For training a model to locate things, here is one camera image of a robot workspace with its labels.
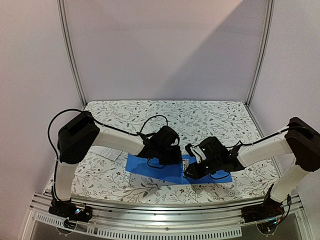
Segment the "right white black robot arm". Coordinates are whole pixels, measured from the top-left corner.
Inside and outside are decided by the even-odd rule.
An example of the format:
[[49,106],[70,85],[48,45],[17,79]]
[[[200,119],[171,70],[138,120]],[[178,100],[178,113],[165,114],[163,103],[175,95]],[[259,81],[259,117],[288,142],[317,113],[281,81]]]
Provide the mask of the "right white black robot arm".
[[218,171],[242,171],[255,163],[292,154],[293,164],[265,196],[264,202],[270,204],[281,204],[304,177],[320,168],[320,134],[298,117],[291,118],[287,126],[253,143],[239,142],[227,147],[211,136],[197,145],[189,143],[185,149],[195,162],[188,164],[183,174],[193,180]]

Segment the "chrome lever arch clip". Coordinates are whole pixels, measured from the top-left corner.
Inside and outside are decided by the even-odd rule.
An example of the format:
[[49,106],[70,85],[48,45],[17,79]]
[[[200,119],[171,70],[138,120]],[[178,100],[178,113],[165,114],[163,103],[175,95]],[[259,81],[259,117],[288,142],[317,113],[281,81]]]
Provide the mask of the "chrome lever arch clip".
[[182,173],[183,173],[184,178],[187,177],[186,171],[187,171],[188,166],[189,166],[189,159],[183,159],[182,160]]

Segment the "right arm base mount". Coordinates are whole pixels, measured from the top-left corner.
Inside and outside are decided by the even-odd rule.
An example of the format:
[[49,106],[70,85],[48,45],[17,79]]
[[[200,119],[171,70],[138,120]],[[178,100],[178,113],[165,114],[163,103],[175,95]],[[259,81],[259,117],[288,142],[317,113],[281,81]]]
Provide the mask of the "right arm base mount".
[[286,198],[287,211],[282,202],[273,201],[266,198],[263,203],[246,206],[241,209],[241,217],[245,223],[256,222],[258,231],[265,235],[273,235],[280,225],[289,215],[292,199],[288,195]]

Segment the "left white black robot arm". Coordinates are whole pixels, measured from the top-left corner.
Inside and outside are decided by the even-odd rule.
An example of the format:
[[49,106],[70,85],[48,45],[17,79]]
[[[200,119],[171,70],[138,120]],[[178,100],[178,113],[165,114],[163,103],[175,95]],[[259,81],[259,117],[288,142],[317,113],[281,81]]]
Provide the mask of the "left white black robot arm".
[[89,111],[78,111],[57,134],[56,165],[52,193],[58,201],[71,199],[78,164],[92,146],[107,147],[143,159],[158,159],[161,166],[182,163],[179,135],[168,125],[144,134],[130,133],[96,120]]

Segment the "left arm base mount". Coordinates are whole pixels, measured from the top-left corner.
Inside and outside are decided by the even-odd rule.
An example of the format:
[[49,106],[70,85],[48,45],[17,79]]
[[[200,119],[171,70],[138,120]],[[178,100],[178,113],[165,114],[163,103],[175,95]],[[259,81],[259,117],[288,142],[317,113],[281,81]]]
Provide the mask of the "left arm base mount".
[[77,222],[88,223],[93,216],[93,209],[84,203],[75,204],[69,201],[51,201],[48,212],[52,215],[65,218],[63,226],[74,230]]

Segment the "blue folder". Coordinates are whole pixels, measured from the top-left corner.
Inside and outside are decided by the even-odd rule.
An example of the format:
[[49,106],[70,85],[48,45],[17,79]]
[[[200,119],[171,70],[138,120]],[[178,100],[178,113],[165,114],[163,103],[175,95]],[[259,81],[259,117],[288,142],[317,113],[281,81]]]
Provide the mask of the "blue folder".
[[223,170],[219,170],[213,175],[207,175],[201,179],[195,180],[184,177],[183,165],[181,163],[161,166],[157,158],[147,160],[146,158],[140,158],[132,154],[127,156],[125,170],[130,173],[177,185],[231,183],[233,181],[232,176]]

